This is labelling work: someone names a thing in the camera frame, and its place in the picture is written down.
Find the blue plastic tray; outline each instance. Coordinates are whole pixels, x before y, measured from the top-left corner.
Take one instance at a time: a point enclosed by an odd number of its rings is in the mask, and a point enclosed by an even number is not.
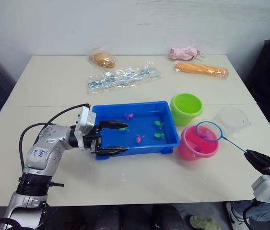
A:
[[[96,105],[93,107],[96,113],[96,124],[101,120],[119,120],[128,123],[127,130],[104,128],[101,131],[102,147],[125,146],[129,150],[116,156],[144,154],[160,152],[172,153],[173,147],[180,141],[169,110],[167,102],[148,102],[132,104]],[[160,121],[160,128],[154,122]],[[164,133],[164,138],[157,138],[155,133]],[[136,138],[140,136],[142,141],[138,143]],[[96,157],[98,160],[109,157]]]

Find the white wall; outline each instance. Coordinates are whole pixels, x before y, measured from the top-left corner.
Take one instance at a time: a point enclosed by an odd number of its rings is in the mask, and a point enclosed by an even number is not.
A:
[[[270,39],[270,0],[0,0],[0,64],[17,80],[32,54],[227,54],[245,78]]]

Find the packaged bread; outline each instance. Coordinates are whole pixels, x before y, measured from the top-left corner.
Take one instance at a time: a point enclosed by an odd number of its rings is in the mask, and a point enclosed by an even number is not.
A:
[[[208,74],[216,77],[227,78],[228,71],[222,67],[216,66],[206,66],[201,64],[194,63],[178,63],[175,66],[176,71],[182,71],[187,73],[200,73],[200,74]]]
[[[90,59],[101,67],[113,68],[115,66],[115,61],[113,58],[101,50],[92,52],[90,54]]]

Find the green toy fish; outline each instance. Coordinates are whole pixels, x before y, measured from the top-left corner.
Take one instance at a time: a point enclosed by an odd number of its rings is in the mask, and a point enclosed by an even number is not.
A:
[[[119,128],[119,131],[121,131],[121,132],[128,131],[129,132],[129,129],[127,127],[125,127],[125,128]]]
[[[163,123],[161,123],[160,121],[154,121],[154,124],[156,124],[158,127],[159,127],[159,129],[162,129],[162,127],[163,127]]]
[[[164,133],[154,133],[154,136],[156,138],[162,138],[162,139],[164,139]]]

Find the green bucket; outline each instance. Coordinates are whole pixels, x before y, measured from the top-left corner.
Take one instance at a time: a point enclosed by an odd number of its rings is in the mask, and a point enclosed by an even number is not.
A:
[[[180,93],[171,100],[172,117],[176,126],[185,126],[203,112],[199,98],[190,93]]]

